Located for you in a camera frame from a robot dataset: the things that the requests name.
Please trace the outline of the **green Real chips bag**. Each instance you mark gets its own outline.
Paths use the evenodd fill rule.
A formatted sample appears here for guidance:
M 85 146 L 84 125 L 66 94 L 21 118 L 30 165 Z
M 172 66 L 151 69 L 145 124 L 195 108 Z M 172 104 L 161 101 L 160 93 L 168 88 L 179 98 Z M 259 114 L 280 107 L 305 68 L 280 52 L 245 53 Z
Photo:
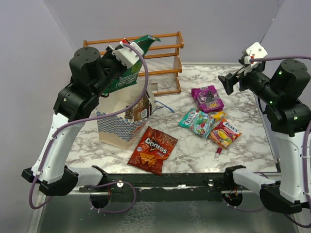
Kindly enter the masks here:
M 161 39 L 159 37 L 154 37 L 152 35 L 145 35 L 139 37 L 131 41 L 131 45 L 134 47 L 133 43 L 139 46 L 143 51 L 143 56 L 146 55 L 148 49 L 154 42 L 160 42 Z M 104 95 L 108 95 L 117 90 L 121 90 L 123 88 L 135 85 L 137 83 L 138 74 L 142 67 L 142 62 L 137 61 L 131 68 L 129 68 L 126 72 L 124 72 L 120 77 L 114 79 L 107 90 L 104 92 Z

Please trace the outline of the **yellow snack packet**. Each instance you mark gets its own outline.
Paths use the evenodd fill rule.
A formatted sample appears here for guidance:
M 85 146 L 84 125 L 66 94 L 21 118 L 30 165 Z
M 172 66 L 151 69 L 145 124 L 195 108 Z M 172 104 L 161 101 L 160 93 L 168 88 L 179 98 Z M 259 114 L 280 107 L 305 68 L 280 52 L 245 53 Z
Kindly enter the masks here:
M 215 119 L 215 121 L 220 121 L 224 117 L 226 117 L 226 113 L 223 111 L 216 112 L 212 115 L 212 117 Z

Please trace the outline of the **teal Fox's mint candy bag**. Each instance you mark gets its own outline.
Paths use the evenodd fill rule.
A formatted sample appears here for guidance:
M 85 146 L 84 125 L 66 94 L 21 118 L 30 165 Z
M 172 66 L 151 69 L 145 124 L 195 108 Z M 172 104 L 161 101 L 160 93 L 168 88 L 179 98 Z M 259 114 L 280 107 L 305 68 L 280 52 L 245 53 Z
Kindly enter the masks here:
M 214 122 L 215 119 L 210 115 L 195 108 L 191 108 L 178 123 L 178 126 L 187 128 L 203 138 L 208 138 Z

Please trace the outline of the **orange Fox's fruit candy bag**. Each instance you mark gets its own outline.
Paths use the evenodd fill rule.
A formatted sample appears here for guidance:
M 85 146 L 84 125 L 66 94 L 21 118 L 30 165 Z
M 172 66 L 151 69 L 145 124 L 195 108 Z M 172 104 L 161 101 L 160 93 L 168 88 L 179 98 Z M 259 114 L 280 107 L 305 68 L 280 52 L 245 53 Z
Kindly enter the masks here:
M 242 133 L 232 126 L 225 118 L 216 125 L 209 133 L 209 139 L 223 149 L 227 149 Z

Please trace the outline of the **brown kettle chips bag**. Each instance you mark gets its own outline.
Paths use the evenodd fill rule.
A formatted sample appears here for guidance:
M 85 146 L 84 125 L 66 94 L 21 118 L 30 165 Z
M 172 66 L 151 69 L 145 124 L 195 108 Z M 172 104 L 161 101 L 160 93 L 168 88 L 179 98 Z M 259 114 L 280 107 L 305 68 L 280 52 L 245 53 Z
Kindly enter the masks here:
M 134 107 L 125 112 L 124 118 L 136 122 L 148 118 L 151 113 L 152 104 L 145 93 Z

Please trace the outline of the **blue checkered paper bag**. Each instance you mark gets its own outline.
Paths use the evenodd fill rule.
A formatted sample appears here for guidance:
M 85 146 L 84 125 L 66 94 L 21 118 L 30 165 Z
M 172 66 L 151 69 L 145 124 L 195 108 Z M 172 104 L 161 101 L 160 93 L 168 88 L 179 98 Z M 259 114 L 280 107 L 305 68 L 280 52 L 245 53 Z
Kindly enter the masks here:
M 137 83 L 130 87 L 110 93 L 107 98 L 100 98 L 97 107 L 97 116 L 107 115 L 122 110 L 131 105 L 141 94 L 144 82 Z M 153 92 L 147 87 L 146 94 L 152 104 L 152 113 L 158 108 Z M 115 116 L 102 118 L 97 121 L 99 140 L 118 147 L 128 149 L 133 144 L 134 139 L 146 125 L 151 115 L 140 121 L 131 121 L 124 118 L 125 112 Z

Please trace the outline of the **red Doritos chips bag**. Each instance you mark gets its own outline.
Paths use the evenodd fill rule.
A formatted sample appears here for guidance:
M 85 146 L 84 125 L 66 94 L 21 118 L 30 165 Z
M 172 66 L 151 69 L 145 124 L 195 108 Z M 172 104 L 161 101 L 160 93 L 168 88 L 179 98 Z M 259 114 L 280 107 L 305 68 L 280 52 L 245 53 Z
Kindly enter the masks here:
M 128 165 L 162 175 L 162 167 L 178 140 L 162 131 L 148 127 L 136 146 Z

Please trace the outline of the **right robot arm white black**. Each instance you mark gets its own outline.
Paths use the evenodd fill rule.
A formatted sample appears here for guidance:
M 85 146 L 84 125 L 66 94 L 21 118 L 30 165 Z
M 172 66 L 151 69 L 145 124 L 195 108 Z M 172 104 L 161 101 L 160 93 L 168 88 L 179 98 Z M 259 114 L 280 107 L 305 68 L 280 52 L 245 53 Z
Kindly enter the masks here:
M 271 78 L 264 69 L 261 59 L 258 66 L 244 66 L 219 80 L 227 94 L 238 83 L 240 91 L 250 90 L 265 102 L 279 150 L 281 179 L 266 179 L 239 165 L 225 170 L 223 184 L 229 190 L 243 186 L 257 194 L 267 210 L 291 215 L 311 206 L 311 110 L 299 100 L 311 76 L 295 59 L 282 58 Z

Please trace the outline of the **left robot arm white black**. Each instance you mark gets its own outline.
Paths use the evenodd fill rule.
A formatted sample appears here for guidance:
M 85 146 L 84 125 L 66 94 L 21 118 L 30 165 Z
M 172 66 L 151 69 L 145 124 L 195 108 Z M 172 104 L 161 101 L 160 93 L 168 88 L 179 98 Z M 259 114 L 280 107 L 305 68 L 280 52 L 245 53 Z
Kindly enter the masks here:
M 116 58 L 118 49 L 121 45 L 115 48 L 108 46 L 101 56 L 96 48 L 83 47 L 69 62 L 70 83 L 58 93 L 43 150 L 36 163 L 22 172 L 22 177 L 28 182 L 33 182 L 38 175 L 36 183 L 46 196 L 65 196 L 78 184 L 78 173 L 65 162 L 84 123 L 71 125 L 57 136 L 53 134 L 67 123 L 88 118 L 98 106 L 101 94 L 128 69 Z

